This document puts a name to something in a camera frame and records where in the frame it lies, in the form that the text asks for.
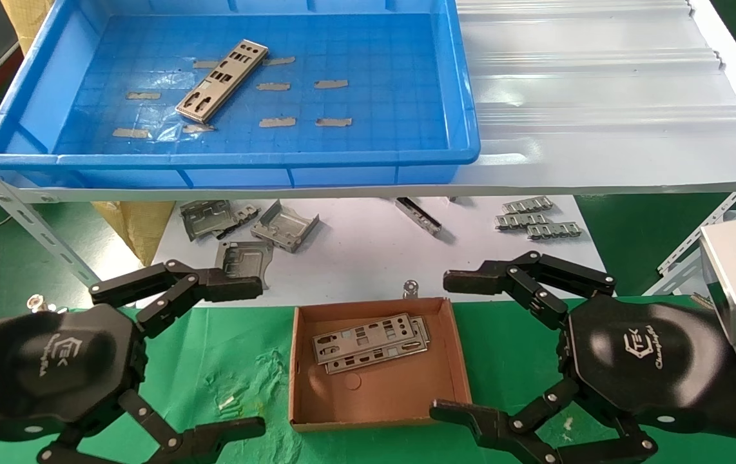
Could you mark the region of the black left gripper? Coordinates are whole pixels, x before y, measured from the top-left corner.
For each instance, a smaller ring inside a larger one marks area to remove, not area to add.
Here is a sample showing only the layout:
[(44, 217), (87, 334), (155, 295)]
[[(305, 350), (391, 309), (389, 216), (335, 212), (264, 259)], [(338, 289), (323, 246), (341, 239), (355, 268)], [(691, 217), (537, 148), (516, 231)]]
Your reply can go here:
[[(176, 432), (137, 392), (148, 362), (144, 337), (162, 334), (198, 302), (262, 296), (260, 277), (170, 260), (97, 282), (89, 293), (108, 305), (0, 319), (0, 441), (60, 434), (38, 463), (113, 463), (77, 446), (126, 412), (159, 444), (147, 463), (215, 463), (232, 441), (267, 432), (258, 416)], [(135, 323), (113, 308), (151, 296)]]

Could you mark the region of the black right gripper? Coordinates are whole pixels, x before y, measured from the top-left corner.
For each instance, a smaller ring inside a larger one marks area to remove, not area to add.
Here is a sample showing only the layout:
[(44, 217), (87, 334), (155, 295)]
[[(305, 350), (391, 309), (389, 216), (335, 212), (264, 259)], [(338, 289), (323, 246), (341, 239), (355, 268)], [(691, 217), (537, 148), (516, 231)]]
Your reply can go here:
[[(591, 299), (568, 314), (549, 287)], [(582, 382), (565, 377), (515, 415), (433, 400), (430, 417), (465, 426), (477, 446), (508, 452), (521, 463), (643, 463), (659, 446), (638, 423), (736, 438), (736, 352), (713, 312), (620, 302), (609, 297), (615, 279), (604, 271), (537, 251), (486, 260), (473, 271), (448, 270), (443, 288), (505, 293), (547, 328), (564, 328), (569, 372)], [(618, 437), (563, 447), (545, 443), (537, 431), (581, 397), (583, 408), (609, 421)]]

